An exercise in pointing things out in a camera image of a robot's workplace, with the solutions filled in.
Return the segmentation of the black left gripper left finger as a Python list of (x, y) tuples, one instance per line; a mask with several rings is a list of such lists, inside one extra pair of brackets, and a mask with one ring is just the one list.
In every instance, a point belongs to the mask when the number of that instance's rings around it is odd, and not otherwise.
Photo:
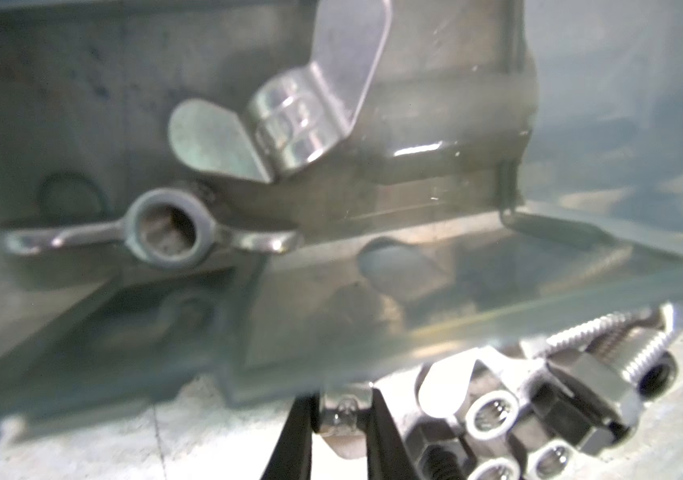
[(295, 398), (262, 480), (309, 480), (319, 393)]

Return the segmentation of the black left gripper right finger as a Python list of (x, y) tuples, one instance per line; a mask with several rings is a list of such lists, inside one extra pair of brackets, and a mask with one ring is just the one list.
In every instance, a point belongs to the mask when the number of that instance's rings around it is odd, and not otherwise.
[(378, 389), (371, 391), (371, 408), (365, 420), (367, 478), (370, 480), (417, 480), (403, 438)]

